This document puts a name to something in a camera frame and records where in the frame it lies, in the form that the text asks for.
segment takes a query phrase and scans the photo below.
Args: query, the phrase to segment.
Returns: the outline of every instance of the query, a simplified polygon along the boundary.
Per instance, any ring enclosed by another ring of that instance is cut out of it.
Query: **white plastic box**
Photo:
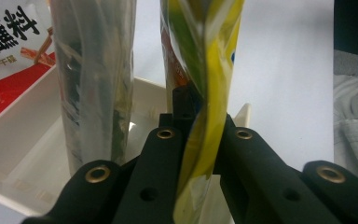
[[[165,89],[136,78],[127,159],[138,155],[166,110]],[[69,176],[57,69],[0,114],[0,204],[26,216],[46,213]]]

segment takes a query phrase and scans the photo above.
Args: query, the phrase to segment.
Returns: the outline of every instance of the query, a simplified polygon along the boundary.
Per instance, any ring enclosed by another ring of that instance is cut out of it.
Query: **gray cloth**
[[[358,176],[358,78],[334,77],[335,162]]]

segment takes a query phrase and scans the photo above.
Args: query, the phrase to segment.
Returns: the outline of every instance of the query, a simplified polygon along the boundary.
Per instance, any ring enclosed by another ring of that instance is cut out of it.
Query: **snack package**
[[[243,0],[161,0],[167,95],[190,85],[197,116],[186,142],[175,223],[198,223],[227,115]]]
[[[89,161],[124,162],[135,5],[134,0],[51,1],[71,174]]]
[[[53,47],[41,50],[49,27],[46,0],[0,0],[0,113],[55,64]]]

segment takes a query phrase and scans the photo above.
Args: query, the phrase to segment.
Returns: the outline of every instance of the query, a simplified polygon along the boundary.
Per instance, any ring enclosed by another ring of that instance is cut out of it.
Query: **yellow package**
[[[161,40],[168,99],[191,83],[199,100],[186,142],[175,223],[197,223],[227,114],[244,0],[161,0]]]

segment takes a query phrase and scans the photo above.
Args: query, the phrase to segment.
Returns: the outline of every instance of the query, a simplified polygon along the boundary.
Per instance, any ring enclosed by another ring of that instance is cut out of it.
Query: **yellow plastic wrapper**
[[[161,0],[168,99],[191,83],[199,97],[179,178],[175,223],[198,223],[227,114],[243,0]]]

